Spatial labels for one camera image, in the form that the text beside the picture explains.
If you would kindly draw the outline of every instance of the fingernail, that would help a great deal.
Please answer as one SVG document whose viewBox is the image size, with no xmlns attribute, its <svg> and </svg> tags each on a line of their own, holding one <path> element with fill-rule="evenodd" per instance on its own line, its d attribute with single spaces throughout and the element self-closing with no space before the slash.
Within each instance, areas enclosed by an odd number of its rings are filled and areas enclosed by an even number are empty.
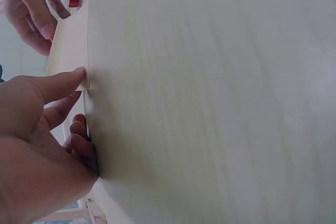
<svg viewBox="0 0 336 224">
<path fill-rule="evenodd" d="M 48 24 L 41 28 L 41 34 L 45 39 L 52 39 L 54 37 L 55 28 L 53 24 Z"/>
<path fill-rule="evenodd" d="M 79 68 L 76 68 L 72 73 L 79 74 L 83 71 L 85 72 L 85 67 L 79 67 Z"/>
</svg>

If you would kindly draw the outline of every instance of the skin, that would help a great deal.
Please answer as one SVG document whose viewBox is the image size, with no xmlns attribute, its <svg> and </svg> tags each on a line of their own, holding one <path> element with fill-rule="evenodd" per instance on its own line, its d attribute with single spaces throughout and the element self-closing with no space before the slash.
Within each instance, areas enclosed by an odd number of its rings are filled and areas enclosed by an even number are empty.
<svg viewBox="0 0 336 224">
<path fill-rule="evenodd" d="M 0 84 L 0 223 L 32 223 L 85 196 L 98 179 L 84 115 L 74 117 L 64 146 L 50 133 L 78 100 L 84 77 L 79 68 Z"/>
<path fill-rule="evenodd" d="M 46 4 L 62 19 L 70 16 L 60 0 L 5 0 L 4 12 L 21 39 L 40 54 L 49 55 L 57 21 Z"/>
</svg>

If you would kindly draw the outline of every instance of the paper sheet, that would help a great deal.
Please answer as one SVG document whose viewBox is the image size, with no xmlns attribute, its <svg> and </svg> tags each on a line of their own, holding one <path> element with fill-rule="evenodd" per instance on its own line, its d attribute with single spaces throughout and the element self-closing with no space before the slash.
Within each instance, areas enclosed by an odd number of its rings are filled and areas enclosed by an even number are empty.
<svg viewBox="0 0 336 224">
<path fill-rule="evenodd" d="M 47 65 L 47 76 L 85 67 L 88 71 L 88 13 L 89 0 L 67 19 L 58 22 Z M 77 90 L 89 89 L 89 79 Z"/>
</svg>

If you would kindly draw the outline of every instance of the wooden frame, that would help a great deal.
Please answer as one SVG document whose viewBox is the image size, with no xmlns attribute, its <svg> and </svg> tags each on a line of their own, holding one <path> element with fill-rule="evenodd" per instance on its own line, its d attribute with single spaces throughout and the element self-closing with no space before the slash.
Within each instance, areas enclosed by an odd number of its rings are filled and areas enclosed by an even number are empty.
<svg viewBox="0 0 336 224">
<path fill-rule="evenodd" d="M 56 211 L 51 215 L 39 219 L 38 221 L 77 220 L 80 218 L 90 218 L 92 224 L 107 224 L 104 213 L 94 201 L 91 199 L 85 200 L 84 198 L 79 201 L 82 202 L 82 200 L 85 202 L 85 208 L 81 209 L 81 206 L 83 205 L 79 205 L 79 208 Z"/>
</svg>

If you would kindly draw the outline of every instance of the human hand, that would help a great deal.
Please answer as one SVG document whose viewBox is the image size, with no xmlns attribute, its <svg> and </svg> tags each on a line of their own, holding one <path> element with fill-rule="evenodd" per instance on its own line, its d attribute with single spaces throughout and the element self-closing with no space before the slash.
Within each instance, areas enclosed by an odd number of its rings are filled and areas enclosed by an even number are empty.
<svg viewBox="0 0 336 224">
<path fill-rule="evenodd" d="M 83 115 L 64 147 L 50 133 L 79 99 L 84 77 L 80 68 L 0 84 L 0 222 L 31 223 L 85 196 L 98 179 Z"/>
<path fill-rule="evenodd" d="M 60 18 L 70 16 L 60 0 L 48 0 Z M 21 39 L 40 54 L 49 55 L 57 21 L 46 0 L 5 0 L 4 11 Z"/>
</svg>

